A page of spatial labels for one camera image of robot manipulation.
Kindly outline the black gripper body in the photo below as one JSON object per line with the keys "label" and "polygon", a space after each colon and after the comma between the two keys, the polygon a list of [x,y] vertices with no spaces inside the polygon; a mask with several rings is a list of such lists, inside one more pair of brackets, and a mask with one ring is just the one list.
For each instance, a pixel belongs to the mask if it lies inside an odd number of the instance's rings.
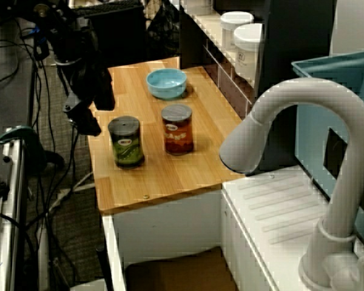
{"label": "black gripper body", "polygon": [[69,85],[64,112],[74,107],[87,107],[94,103],[95,80],[102,70],[108,70],[101,59],[76,59],[62,63],[62,72]]}

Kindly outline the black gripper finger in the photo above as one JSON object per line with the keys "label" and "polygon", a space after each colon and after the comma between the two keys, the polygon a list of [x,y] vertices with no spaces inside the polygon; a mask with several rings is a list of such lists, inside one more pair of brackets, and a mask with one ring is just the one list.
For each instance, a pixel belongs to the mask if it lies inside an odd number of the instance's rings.
{"label": "black gripper finger", "polygon": [[93,101],[98,110],[112,111],[115,108],[112,77],[108,70],[102,70],[96,76],[94,91]]}
{"label": "black gripper finger", "polygon": [[81,135],[98,136],[101,128],[87,107],[74,107],[68,111],[68,119]]}

